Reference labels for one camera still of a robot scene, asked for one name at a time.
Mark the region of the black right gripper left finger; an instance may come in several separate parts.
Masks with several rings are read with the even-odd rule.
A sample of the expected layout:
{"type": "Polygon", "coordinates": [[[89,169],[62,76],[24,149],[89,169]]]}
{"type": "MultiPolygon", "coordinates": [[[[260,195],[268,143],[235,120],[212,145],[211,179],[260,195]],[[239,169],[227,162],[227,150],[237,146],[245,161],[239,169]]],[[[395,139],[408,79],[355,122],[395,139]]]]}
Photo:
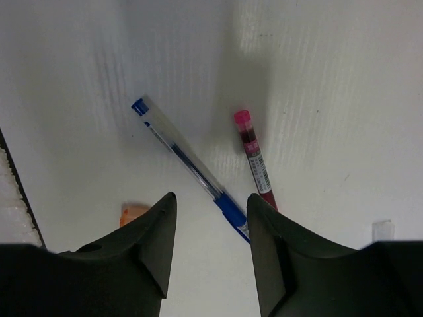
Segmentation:
{"type": "Polygon", "coordinates": [[[177,200],[74,252],[1,245],[2,316],[158,316],[167,296],[177,200]]]}

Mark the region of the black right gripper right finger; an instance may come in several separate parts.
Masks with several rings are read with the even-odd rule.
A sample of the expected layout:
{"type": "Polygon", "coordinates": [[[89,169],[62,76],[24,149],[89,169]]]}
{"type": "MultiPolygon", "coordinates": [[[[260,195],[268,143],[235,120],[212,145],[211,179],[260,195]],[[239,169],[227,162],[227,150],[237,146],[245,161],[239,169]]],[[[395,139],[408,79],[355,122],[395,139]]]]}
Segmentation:
{"type": "Polygon", "coordinates": [[[247,201],[262,316],[421,316],[422,243],[379,241],[355,250],[247,201]]]}

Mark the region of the blue gel pen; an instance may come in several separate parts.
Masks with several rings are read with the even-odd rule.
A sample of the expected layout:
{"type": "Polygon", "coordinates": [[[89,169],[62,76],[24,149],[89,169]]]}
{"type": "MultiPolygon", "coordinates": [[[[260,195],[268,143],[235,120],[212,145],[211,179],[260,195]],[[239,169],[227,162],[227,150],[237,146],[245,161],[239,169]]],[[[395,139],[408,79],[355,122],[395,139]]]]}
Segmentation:
{"type": "Polygon", "coordinates": [[[225,191],[164,113],[156,105],[146,102],[144,98],[136,100],[131,108],[140,116],[143,124],[159,142],[178,157],[192,177],[210,195],[228,223],[244,240],[249,242],[246,213],[225,191]]]}

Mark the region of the pink red gel pen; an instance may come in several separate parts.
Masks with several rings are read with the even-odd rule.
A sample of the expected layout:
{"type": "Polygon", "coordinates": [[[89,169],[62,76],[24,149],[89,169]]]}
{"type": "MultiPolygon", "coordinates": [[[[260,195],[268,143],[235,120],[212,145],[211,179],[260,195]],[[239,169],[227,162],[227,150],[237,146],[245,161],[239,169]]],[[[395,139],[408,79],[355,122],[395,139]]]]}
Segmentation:
{"type": "Polygon", "coordinates": [[[240,110],[233,115],[233,118],[247,156],[258,194],[275,210],[278,210],[262,151],[252,124],[250,112],[248,110],[240,110]]]}

